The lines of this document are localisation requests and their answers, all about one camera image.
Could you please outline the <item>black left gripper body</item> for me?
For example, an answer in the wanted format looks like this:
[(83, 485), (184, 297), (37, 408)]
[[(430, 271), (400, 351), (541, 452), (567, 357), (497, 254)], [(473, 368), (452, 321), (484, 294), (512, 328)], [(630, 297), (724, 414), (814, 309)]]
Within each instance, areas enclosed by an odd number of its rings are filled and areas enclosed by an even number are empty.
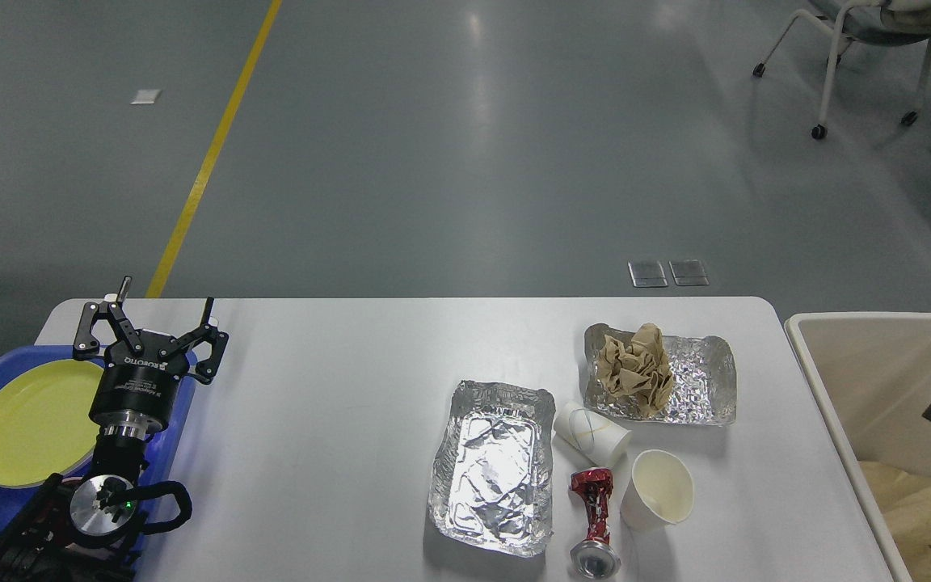
[(169, 427), (181, 377), (188, 372), (186, 353), (169, 335), (142, 335), (139, 355), (117, 340), (103, 355), (106, 368), (89, 412), (103, 435), (144, 440)]

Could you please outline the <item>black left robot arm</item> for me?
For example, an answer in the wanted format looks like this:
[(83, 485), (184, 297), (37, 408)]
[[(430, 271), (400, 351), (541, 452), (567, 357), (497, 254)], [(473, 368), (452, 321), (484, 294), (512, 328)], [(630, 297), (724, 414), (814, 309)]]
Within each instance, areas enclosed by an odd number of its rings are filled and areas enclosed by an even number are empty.
[(71, 357), (99, 374), (90, 465), (77, 478), (49, 474), (0, 533), (0, 581), (132, 581), (140, 541), (192, 519), (186, 487), (154, 476), (147, 452), (169, 430), (184, 381), (217, 376), (229, 335), (212, 319), (213, 297), (184, 335), (134, 327), (130, 283), (86, 303), (74, 336)]

